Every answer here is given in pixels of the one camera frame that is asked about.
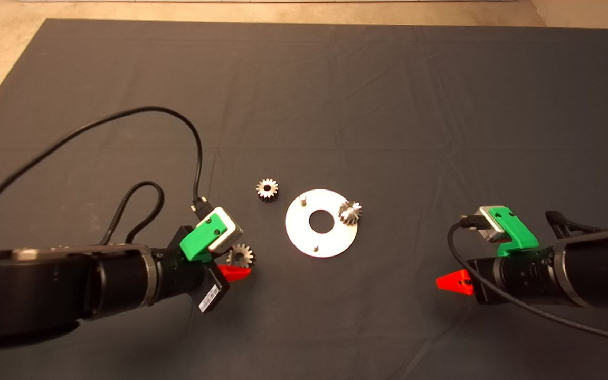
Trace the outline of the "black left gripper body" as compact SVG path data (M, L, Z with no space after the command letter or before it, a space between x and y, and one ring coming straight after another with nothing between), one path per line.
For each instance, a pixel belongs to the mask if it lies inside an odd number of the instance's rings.
M190 261L181 242L192 232L191 226L180 226L169 244L172 258L169 265L169 297L187 295L201 314L209 314L229 291L229 282L213 260Z

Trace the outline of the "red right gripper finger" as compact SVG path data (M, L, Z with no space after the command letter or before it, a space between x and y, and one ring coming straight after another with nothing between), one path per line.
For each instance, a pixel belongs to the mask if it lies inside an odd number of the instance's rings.
M439 290L473 296L475 288L468 270L456 270L436 278L436 286Z

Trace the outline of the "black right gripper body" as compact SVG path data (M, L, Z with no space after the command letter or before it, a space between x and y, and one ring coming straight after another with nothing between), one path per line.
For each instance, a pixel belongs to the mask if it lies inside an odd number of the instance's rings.
M529 305L561 304L551 248L470 259L467 263L496 287Z

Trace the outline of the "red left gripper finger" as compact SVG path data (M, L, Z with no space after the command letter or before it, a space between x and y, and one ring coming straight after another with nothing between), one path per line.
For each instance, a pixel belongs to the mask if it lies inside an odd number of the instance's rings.
M246 279L252 272L251 268L237 267L236 265L218 265L218 269L229 283Z

